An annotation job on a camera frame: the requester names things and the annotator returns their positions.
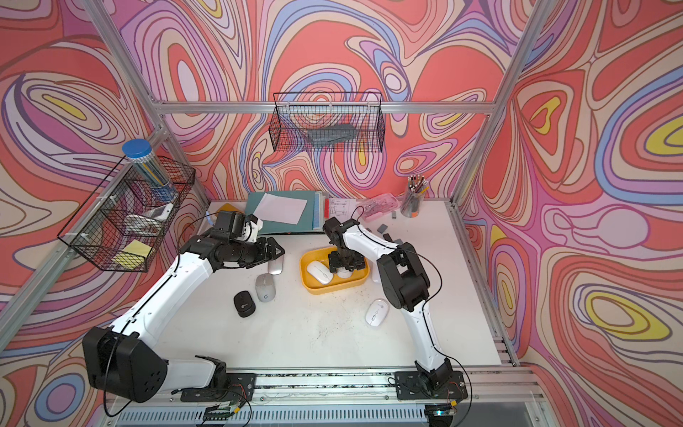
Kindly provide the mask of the yellow storage box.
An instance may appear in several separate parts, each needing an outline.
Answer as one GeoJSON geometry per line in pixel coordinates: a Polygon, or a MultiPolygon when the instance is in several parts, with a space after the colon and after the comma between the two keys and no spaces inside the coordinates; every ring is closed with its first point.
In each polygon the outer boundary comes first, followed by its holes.
{"type": "Polygon", "coordinates": [[[328,256],[334,250],[335,247],[314,249],[304,254],[300,259],[302,284],[313,295],[323,295],[355,288],[356,286],[363,285],[370,276],[368,263],[366,263],[366,267],[363,270],[354,270],[347,278],[341,278],[337,274],[332,274],[329,270],[328,256]],[[309,272],[308,266],[311,263],[314,263],[314,266],[317,266],[318,263],[323,266],[325,275],[330,279],[328,283],[320,282],[317,276],[309,272]]]}

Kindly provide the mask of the grey mouse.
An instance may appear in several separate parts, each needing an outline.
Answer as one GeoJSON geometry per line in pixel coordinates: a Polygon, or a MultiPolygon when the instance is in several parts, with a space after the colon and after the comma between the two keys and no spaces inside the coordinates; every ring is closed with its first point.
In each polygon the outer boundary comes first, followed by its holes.
{"type": "Polygon", "coordinates": [[[255,292],[260,302],[272,302],[277,295],[274,277],[269,274],[261,274],[255,281],[255,292]]]}

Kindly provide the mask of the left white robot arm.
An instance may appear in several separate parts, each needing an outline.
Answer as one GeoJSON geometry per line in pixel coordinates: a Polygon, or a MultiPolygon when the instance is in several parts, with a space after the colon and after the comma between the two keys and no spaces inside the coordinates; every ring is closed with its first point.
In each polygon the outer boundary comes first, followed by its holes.
{"type": "Polygon", "coordinates": [[[261,227],[254,215],[218,213],[215,225],[180,248],[140,301],[108,327],[91,328],[82,341],[90,386],[135,403],[178,391],[224,399],[231,381],[223,361],[167,359],[156,346],[175,313],[215,272],[251,269],[285,254],[275,238],[260,236],[261,227]]]}

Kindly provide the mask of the silver slim mouse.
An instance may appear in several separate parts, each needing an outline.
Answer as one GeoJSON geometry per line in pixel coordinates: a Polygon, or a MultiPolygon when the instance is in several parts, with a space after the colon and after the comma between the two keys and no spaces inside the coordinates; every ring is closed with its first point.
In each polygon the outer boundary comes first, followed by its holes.
{"type": "Polygon", "coordinates": [[[280,275],[284,270],[284,256],[268,262],[268,274],[272,276],[280,275]]]}

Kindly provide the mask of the black mouse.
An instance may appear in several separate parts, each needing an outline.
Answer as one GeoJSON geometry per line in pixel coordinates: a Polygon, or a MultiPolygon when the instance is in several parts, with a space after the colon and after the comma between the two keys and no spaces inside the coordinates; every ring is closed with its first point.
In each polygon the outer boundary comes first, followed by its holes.
{"type": "Polygon", "coordinates": [[[234,295],[233,302],[240,318],[248,318],[255,313],[256,305],[249,291],[238,292],[234,295]]]}

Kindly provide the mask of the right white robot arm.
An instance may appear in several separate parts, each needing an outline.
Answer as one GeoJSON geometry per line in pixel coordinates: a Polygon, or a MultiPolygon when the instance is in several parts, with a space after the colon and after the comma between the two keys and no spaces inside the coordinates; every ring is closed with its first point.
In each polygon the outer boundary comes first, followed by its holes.
{"type": "Polygon", "coordinates": [[[323,231],[335,249],[329,256],[331,272],[341,268],[353,272],[368,263],[373,281],[382,286],[384,299],[400,311],[415,348],[414,382],[395,375],[398,396],[407,399],[413,392],[428,399],[460,402],[469,398],[469,380],[461,369],[453,368],[454,358],[442,352],[430,318],[430,279],[424,258],[409,243],[398,244],[368,231],[359,221],[325,221],[323,231]]]}

